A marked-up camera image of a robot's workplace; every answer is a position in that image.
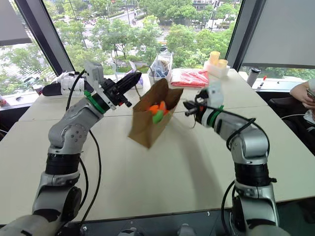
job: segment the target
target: table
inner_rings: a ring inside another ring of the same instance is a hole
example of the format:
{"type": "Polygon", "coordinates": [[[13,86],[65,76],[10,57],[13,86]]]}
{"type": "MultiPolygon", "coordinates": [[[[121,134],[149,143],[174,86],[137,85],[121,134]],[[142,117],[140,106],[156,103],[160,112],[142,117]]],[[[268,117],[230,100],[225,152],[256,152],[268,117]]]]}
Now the table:
{"type": "MultiPolygon", "coordinates": [[[[144,88],[139,90],[140,95],[144,95],[150,89],[150,82],[147,74],[143,75],[144,88]]],[[[266,106],[257,93],[243,80],[243,78],[231,69],[228,76],[221,80],[222,91],[224,94],[224,108],[242,108],[266,106]]],[[[182,94],[181,101],[175,112],[184,112],[186,108],[183,105],[184,100],[194,100],[198,89],[186,88],[182,94]]],[[[139,101],[139,96],[134,89],[129,90],[126,94],[128,100],[135,105],[139,101]]],[[[80,98],[72,98],[74,104],[80,98]]],[[[60,120],[65,112],[67,98],[62,96],[45,97],[41,95],[33,105],[20,118],[20,121],[30,120],[60,120]]],[[[132,109],[125,105],[117,108],[115,111],[109,110],[105,113],[106,117],[111,116],[131,116],[132,109]]]]}
{"type": "MultiPolygon", "coordinates": [[[[268,106],[228,110],[256,117],[268,134],[268,166],[270,177],[278,179],[274,184],[278,202],[315,196],[314,156],[268,106]]],[[[105,117],[92,128],[103,169],[100,191],[87,220],[220,208],[224,191],[234,179],[234,165],[225,141],[213,129],[200,124],[189,129],[192,117],[178,112],[147,150],[127,137],[131,121],[132,116],[105,117]]],[[[0,224],[31,212],[45,169],[48,130],[55,122],[19,121],[0,142],[0,224]]],[[[96,148],[90,137],[83,160],[89,173],[89,203],[97,181],[96,148]]],[[[84,190],[83,177],[78,186],[84,190]]],[[[226,206],[231,206],[230,197],[226,206]]]]}

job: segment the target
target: white cable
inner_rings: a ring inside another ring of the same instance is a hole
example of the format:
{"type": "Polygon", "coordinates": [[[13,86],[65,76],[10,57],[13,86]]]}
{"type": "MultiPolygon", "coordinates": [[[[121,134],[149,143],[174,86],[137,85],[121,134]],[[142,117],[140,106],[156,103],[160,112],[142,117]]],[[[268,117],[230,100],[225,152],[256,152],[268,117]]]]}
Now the white cable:
{"type": "Polygon", "coordinates": [[[233,226],[232,226],[231,215],[232,215],[232,213],[230,212],[230,228],[232,229],[233,235],[237,236],[237,234],[235,233],[233,226]]]}
{"type": "Polygon", "coordinates": [[[285,117],[281,117],[281,119],[284,119],[284,118],[287,118],[287,117],[294,117],[294,116],[309,116],[309,115],[312,115],[312,114],[294,114],[294,115],[288,115],[288,116],[285,116],[285,117]]]}

